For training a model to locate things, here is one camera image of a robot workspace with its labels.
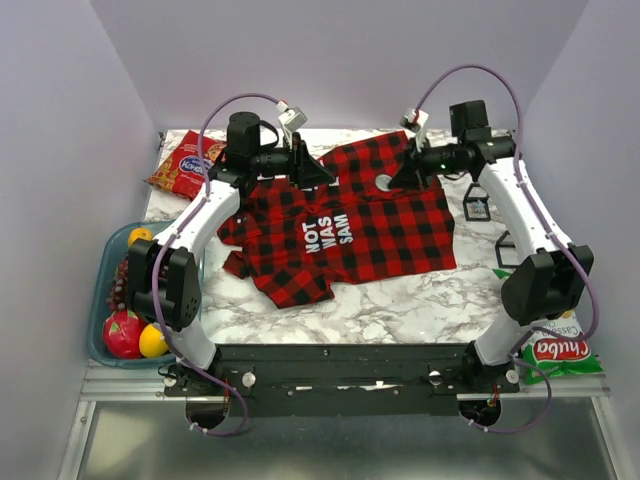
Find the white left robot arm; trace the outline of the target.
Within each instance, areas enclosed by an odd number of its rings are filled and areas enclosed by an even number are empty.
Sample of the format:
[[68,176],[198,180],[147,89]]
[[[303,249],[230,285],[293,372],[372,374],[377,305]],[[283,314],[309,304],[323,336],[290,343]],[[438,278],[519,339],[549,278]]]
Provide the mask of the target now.
[[151,240],[138,239],[128,252],[126,305],[159,325],[170,350],[189,368],[187,382],[201,395],[214,393],[222,380],[212,364],[216,346],[204,333],[201,308],[201,257],[219,227],[236,214],[259,178],[285,176],[291,185],[310,188],[333,181],[308,151],[298,130],[306,116],[284,106],[275,133],[282,140],[264,144],[268,122],[251,112],[230,116],[226,145],[203,166],[205,182],[195,199]]

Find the red black plaid shirt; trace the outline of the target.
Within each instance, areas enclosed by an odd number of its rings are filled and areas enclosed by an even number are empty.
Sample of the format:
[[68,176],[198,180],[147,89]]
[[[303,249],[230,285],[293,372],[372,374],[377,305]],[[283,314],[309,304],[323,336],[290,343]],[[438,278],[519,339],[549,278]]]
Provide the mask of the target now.
[[287,179],[259,182],[217,232],[232,251],[224,269],[251,278],[283,309],[333,298],[334,282],[361,284],[451,270],[454,218],[439,181],[385,192],[409,140],[393,131],[341,145],[320,161],[334,183],[307,190]]

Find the clear round sticker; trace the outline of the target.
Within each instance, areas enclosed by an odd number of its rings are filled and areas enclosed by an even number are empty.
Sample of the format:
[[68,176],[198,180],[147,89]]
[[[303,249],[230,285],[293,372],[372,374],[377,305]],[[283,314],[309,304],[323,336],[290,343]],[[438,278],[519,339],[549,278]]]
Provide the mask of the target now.
[[380,174],[375,178],[375,185],[380,191],[390,192],[392,190],[392,188],[390,187],[391,180],[391,176]]

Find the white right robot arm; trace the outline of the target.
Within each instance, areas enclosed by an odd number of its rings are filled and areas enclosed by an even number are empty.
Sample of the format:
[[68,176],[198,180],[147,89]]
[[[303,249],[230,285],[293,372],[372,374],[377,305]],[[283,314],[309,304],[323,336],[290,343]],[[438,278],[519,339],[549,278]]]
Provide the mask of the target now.
[[414,136],[392,177],[392,189],[427,186],[439,175],[468,173],[488,194],[510,234],[518,261],[502,284],[499,316],[474,343],[477,357],[460,367],[460,379],[480,392],[496,380],[494,366],[508,362],[523,337],[574,309],[594,262],[553,220],[530,182],[524,161],[509,135],[495,136],[481,100],[449,109],[454,142],[433,146],[427,113],[407,110],[400,124]]

